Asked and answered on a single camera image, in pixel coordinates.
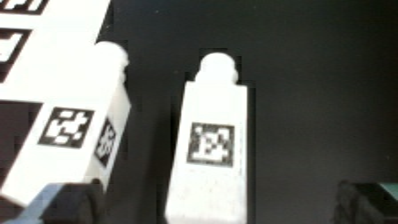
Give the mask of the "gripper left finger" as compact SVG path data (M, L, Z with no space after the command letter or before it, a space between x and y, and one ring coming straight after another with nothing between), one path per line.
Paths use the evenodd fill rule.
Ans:
M51 183L20 214L0 224L105 224L105 189L89 183Z

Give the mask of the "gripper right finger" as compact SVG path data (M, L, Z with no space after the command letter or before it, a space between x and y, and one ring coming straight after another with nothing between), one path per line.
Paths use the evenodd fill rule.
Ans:
M339 183L332 224L398 224L398 183Z

